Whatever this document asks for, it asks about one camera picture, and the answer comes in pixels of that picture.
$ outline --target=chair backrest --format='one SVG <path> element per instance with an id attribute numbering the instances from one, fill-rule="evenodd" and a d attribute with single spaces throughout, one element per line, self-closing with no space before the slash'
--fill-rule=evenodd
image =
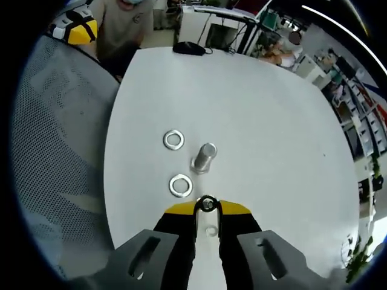
<path id="1" fill-rule="evenodd" d="M 22 212 L 42 254 L 66 278 L 91 274 L 114 249 L 103 203 L 103 154 L 119 84 L 95 60 L 42 36 L 11 115 Z"/>

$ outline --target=metal washer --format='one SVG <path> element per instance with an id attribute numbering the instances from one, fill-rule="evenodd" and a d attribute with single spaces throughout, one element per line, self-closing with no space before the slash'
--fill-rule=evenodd
<path id="1" fill-rule="evenodd" d="M 188 189 L 185 191 L 185 192 L 177 192 L 175 189 L 174 189 L 174 183 L 175 181 L 178 181 L 178 180 L 184 180 L 187 182 L 188 184 Z M 169 181 L 169 191 L 176 197 L 178 198 L 186 198 L 187 196 L 189 196 L 191 193 L 192 193 L 192 188 L 193 188 L 193 185 L 192 185 L 192 181 L 191 179 L 187 176 L 187 175 L 184 175 L 184 174 L 178 174 L 176 175 L 175 177 L 172 177 L 171 180 Z"/>
<path id="2" fill-rule="evenodd" d="M 177 135 L 180 138 L 180 142 L 177 145 L 173 145 L 168 142 L 168 137 Z M 184 144 L 184 135 L 179 130 L 170 130 L 165 133 L 163 142 L 165 147 L 167 147 L 170 150 L 179 150 L 181 147 L 183 147 Z"/>

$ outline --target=computer mouse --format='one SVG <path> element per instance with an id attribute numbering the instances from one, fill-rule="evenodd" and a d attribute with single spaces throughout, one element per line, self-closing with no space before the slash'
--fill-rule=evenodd
<path id="1" fill-rule="evenodd" d="M 202 56 L 206 53 L 206 49 L 191 41 L 178 42 L 172 50 L 175 53 L 190 54 L 191 56 Z"/>

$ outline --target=face mask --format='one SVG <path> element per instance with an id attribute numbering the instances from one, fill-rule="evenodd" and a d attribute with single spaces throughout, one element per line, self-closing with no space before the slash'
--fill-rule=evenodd
<path id="1" fill-rule="evenodd" d="M 143 0 L 122 0 L 122 1 L 128 4 L 134 4 L 134 5 L 143 2 Z"/>

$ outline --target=floor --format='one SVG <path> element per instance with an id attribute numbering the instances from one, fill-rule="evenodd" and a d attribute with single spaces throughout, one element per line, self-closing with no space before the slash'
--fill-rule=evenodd
<path id="1" fill-rule="evenodd" d="M 153 31 L 150 35 L 145 36 L 141 47 L 171 47 L 174 44 L 174 32 L 174 30 Z"/>

